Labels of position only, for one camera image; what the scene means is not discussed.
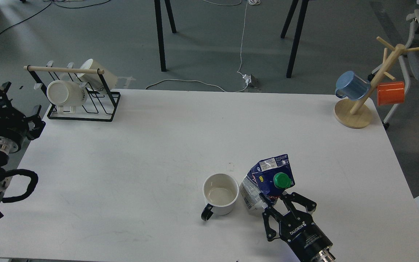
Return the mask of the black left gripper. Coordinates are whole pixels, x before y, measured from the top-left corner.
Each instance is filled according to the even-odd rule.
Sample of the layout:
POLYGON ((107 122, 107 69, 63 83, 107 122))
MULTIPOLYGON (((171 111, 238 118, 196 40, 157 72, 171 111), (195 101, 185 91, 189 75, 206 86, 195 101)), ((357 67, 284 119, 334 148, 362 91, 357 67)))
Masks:
POLYGON ((5 153, 20 151, 25 140, 38 139, 45 128, 40 117, 41 106, 34 106, 32 115, 27 117, 17 113, 7 97, 11 84, 6 82, 0 86, 0 151, 5 153))

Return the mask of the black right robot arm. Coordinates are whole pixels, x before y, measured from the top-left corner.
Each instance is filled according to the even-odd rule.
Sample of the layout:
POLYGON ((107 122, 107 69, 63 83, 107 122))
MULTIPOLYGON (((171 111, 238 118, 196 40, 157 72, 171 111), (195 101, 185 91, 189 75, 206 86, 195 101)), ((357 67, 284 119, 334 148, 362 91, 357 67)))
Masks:
POLYGON ((259 193, 263 201, 263 225, 266 239, 286 242, 301 262, 334 262, 330 249, 333 243, 316 225, 312 213, 316 202, 293 192, 280 196, 288 212, 284 215, 274 208, 269 198, 259 193))

